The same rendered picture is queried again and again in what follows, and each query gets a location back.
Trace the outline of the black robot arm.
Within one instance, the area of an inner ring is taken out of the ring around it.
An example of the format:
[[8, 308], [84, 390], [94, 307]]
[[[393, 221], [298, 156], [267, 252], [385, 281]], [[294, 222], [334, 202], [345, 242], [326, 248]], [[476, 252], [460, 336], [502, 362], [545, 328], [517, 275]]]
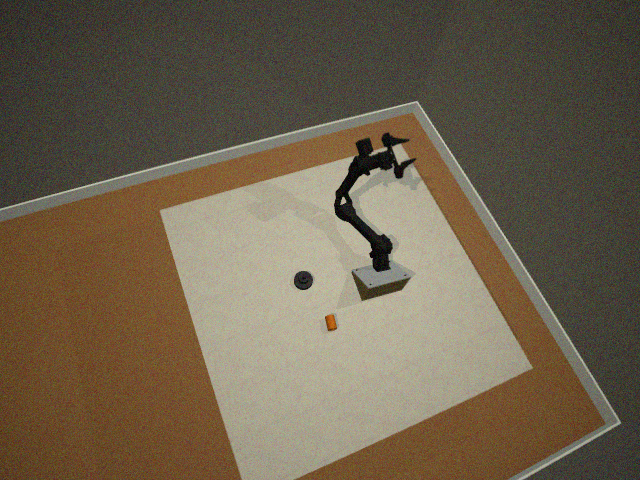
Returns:
[[[369, 176], [370, 170], [378, 168], [372, 154], [373, 147], [370, 137], [361, 139], [356, 142], [356, 146], [359, 155], [355, 156], [353, 162], [351, 162], [348, 168], [348, 175], [335, 192], [336, 199], [334, 203], [335, 214], [342, 221], [349, 222], [361, 235], [363, 235], [371, 245], [372, 251], [369, 253], [372, 259], [373, 268], [377, 272], [390, 270], [389, 256], [393, 249], [392, 242], [386, 235], [376, 234], [361, 218], [356, 214], [356, 210], [353, 207], [352, 199], [349, 196], [349, 191], [356, 182], [356, 180], [363, 174]], [[390, 163], [388, 154], [380, 153], [376, 155], [377, 162], [381, 163], [381, 170], [388, 170], [393, 168]], [[342, 197], [346, 199], [345, 204], [341, 204]]]

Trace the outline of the orange knob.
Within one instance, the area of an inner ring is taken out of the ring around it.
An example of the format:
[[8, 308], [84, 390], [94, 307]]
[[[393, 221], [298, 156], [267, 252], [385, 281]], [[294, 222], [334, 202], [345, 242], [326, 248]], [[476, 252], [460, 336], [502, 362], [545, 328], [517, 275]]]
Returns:
[[328, 331], [337, 330], [337, 326], [336, 326], [334, 315], [325, 316], [325, 320], [326, 320], [326, 325], [327, 325]]

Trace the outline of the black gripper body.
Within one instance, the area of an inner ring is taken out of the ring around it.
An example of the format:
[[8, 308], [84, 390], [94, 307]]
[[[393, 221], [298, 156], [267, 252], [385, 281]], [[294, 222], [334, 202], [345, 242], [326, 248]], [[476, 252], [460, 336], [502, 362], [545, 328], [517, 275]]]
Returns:
[[[376, 162], [377, 167], [379, 168], [379, 167], [381, 167], [382, 165], [381, 165], [381, 163], [380, 163], [380, 162], [377, 162], [377, 157], [376, 157], [376, 155], [378, 155], [378, 154], [380, 154], [380, 153], [388, 154], [388, 157], [389, 157], [389, 159], [390, 159], [390, 163], [391, 163], [391, 164], [392, 164], [392, 163], [394, 164], [394, 173], [395, 173], [395, 176], [396, 176], [396, 178], [400, 179], [400, 178], [403, 178], [404, 173], [402, 174], [402, 171], [401, 171], [401, 169], [400, 169], [400, 166], [401, 166], [401, 165], [399, 165], [399, 164], [398, 164], [398, 161], [397, 161], [397, 159], [396, 159], [395, 153], [394, 153], [394, 151], [393, 151], [393, 148], [392, 148], [392, 145], [391, 145], [391, 142], [390, 142], [390, 138], [391, 138], [391, 136], [390, 136], [390, 134], [389, 134], [389, 133], [386, 133], [386, 134], [384, 134], [384, 135], [382, 136], [382, 142], [383, 142], [383, 144], [384, 144], [384, 147], [387, 147], [388, 149], [387, 149], [386, 151], [378, 152], [377, 154], [374, 154], [374, 159], [375, 159], [375, 162]], [[392, 153], [391, 153], [391, 152], [392, 152]], [[393, 157], [394, 157], [394, 158], [393, 158]], [[394, 159], [395, 159], [395, 160], [394, 160]]]

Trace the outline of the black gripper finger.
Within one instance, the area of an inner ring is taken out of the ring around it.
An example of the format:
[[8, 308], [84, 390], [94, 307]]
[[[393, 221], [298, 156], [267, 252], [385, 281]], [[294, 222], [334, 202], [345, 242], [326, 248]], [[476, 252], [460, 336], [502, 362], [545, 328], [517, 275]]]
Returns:
[[413, 163], [415, 160], [417, 160], [417, 158], [412, 158], [412, 159], [409, 159], [409, 160], [406, 160], [406, 161], [401, 162], [400, 169], [401, 169], [401, 171], [402, 171], [402, 174], [404, 173], [404, 169], [405, 169], [408, 165], [410, 165], [411, 163]]
[[396, 145], [396, 144], [400, 144], [400, 143], [407, 143], [409, 142], [408, 139], [398, 139], [398, 138], [393, 138], [393, 136], [391, 136], [390, 138], [390, 142], [392, 144], [392, 146]]

